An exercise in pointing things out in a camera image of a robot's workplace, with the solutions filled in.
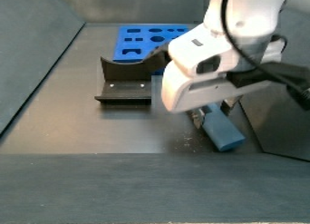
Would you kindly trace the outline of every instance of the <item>black cable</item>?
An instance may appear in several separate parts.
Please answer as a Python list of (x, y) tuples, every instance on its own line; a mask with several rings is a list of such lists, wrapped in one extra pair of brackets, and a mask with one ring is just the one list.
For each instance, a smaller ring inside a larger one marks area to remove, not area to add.
[(269, 76), (272, 76), (275, 79), (277, 79), (277, 81), (288, 84), (288, 86), (296, 90), (296, 92), (299, 94), (303, 95), (303, 97), (305, 99), (309, 99), (309, 95), (310, 95), (310, 91), (309, 90), (304, 90), (296, 83), (293, 83), (291, 80), (288, 80), (284, 76), (281, 76), (280, 74), (272, 73), (269, 72), (265, 67), (257, 63), (253, 58), (240, 49), (238, 43), (236, 41), (236, 39), (232, 36), (232, 33), (229, 31), (228, 28), (228, 18), (226, 18), (226, 10), (228, 10), (228, 2), (229, 0), (222, 0), (222, 6), (221, 6), (221, 22), (222, 22), (222, 26), (224, 26), (224, 30), (225, 30), (225, 34), (226, 34), (226, 38), (229, 40), (229, 42), (232, 43), (234, 49), (237, 50), (237, 52), (240, 53), (240, 55), (248, 60), (248, 62), (258, 69), (261, 70), (264, 73), (266, 73)]

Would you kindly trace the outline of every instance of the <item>blue block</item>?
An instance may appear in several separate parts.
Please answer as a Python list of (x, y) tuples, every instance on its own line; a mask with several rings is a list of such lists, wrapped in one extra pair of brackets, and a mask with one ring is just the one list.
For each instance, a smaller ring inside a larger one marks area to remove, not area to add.
[(120, 63), (142, 61), (157, 46), (170, 42), (186, 32), (188, 26), (181, 24), (122, 26), (113, 61)]
[(222, 113), (217, 104), (209, 104), (205, 110), (209, 112), (205, 115), (202, 128), (206, 130), (213, 143), (220, 151), (234, 149), (245, 142), (245, 136)]

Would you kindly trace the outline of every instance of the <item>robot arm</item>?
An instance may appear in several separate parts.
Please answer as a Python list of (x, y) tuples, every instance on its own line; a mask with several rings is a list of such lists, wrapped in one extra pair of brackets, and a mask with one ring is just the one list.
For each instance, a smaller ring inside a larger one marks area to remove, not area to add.
[[(292, 84), (287, 76), (269, 71), (265, 71), (268, 80), (258, 80), (241, 87), (228, 80), (230, 73), (252, 72), (257, 66), (264, 70), (260, 63), (281, 60), (285, 41), (273, 41), (272, 38), (284, 2), (285, 0), (212, 0), (204, 24), (169, 45), (173, 61), (164, 74), (162, 100), (170, 112), (184, 112), (262, 89), (271, 84), (271, 77), (273, 81)], [(250, 59), (244, 57), (240, 49)], [(307, 97), (309, 87), (304, 88)]]

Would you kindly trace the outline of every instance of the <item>black bracket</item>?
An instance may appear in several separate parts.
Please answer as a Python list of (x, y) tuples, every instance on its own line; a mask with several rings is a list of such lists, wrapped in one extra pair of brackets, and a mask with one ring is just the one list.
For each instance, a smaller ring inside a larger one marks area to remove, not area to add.
[(152, 104), (152, 74), (172, 61), (165, 44), (137, 63), (116, 63), (101, 57), (105, 85), (95, 99), (103, 103)]

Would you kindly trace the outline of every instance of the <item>blue foam tray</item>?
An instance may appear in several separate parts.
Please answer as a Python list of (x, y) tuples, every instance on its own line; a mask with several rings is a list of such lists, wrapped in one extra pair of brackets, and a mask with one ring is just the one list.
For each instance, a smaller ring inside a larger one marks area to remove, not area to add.
[(113, 61), (120, 63), (140, 62), (150, 51), (188, 32), (181, 24), (125, 25), (120, 29)]

